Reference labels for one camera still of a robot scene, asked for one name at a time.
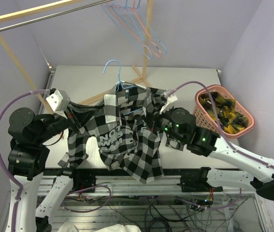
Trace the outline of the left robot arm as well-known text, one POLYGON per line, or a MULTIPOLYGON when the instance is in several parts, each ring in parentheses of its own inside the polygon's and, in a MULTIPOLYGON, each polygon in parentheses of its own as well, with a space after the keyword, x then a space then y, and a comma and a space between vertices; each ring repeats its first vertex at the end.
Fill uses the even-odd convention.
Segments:
POLYGON ((94 191, 94 176, 64 167, 59 170, 48 195, 37 205, 39 186, 50 152, 44 143, 66 129, 78 131, 98 109, 97 106, 70 103, 63 111, 63 116, 38 116, 26 107, 11 114, 8 133, 12 140, 8 171, 21 185, 11 182, 8 232, 50 232, 53 213, 69 192, 82 187, 85 191, 94 191))

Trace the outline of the black white checked shirt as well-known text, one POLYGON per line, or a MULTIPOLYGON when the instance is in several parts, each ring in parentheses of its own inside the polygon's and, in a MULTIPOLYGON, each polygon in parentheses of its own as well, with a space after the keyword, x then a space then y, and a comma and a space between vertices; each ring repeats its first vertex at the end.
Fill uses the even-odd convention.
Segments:
POLYGON ((109 171, 123 169, 147 184, 164 175, 159 154, 163 130, 154 129, 154 111, 165 104, 164 89, 114 86, 86 120, 78 104, 72 111, 82 127, 69 130, 67 144, 70 167, 77 168, 88 158, 86 145, 95 137, 99 155, 109 171))

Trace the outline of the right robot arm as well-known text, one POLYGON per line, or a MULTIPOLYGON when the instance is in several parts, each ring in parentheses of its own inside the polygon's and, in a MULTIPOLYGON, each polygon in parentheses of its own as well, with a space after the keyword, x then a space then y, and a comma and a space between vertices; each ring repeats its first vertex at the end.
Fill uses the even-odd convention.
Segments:
POLYGON ((154 131, 163 131, 187 147, 191 153, 221 160, 236 170, 202 167, 195 179, 196 188, 233 187, 254 190, 274 201, 274 159, 263 157, 230 143, 218 133, 197 126, 196 117, 184 108, 154 113, 154 131))

